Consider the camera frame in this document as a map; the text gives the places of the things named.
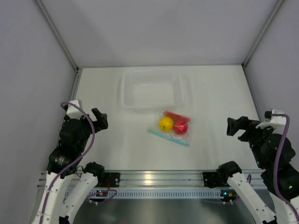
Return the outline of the red fake apple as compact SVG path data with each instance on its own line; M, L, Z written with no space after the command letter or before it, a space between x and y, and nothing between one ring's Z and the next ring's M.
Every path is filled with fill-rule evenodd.
M177 120L174 127L173 127L173 131L176 134L180 134L180 135L183 135L183 134L187 133L188 123L184 120Z

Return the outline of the yellow fake apple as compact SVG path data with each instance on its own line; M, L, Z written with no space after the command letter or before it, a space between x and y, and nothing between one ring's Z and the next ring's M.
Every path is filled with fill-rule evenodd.
M163 132L169 132L173 129L173 127L174 127L174 121L171 118L163 117L163 118L160 119L159 128Z

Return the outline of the clear zip top bag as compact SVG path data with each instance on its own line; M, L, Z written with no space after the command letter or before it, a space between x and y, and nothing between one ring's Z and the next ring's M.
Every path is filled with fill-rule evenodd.
M171 111L162 111L154 125L147 129L148 133L185 147L190 146L190 117Z

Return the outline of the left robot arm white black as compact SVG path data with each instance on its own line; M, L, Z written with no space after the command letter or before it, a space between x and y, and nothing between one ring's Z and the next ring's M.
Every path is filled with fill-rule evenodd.
M58 146L49 156L46 184L43 196L33 220L35 224L71 224L95 186L106 180L105 169L95 162L88 163L83 169L79 182L68 196L65 196L71 180L76 175L78 164L84 151L90 149L88 139L108 128L107 115L93 108L96 120L92 121L82 112L72 118L70 111L65 115L60 130Z

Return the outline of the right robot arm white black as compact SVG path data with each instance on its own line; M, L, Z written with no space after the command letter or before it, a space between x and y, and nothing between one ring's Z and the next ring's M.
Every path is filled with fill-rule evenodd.
M257 224L297 224L299 222L299 172L290 164L296 155L286 135L290 118L286 114L265 113L266 122L248 117L228 118L227 135L244 133L238 140L247 142L275 210L272 211L255 192L241 168L229 161L216 170L218 180L229 185L243 201Z

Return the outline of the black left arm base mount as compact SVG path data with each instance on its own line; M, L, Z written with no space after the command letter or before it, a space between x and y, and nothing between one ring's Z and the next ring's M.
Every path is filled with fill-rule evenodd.
M118 188L121 174L119 172L106 172L98 179L97 188Z

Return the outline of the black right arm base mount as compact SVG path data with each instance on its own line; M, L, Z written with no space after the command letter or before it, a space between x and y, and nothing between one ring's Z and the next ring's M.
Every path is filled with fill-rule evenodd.
M227 187L228 184L223 176L217 172L203 172L204 186L208 188Z

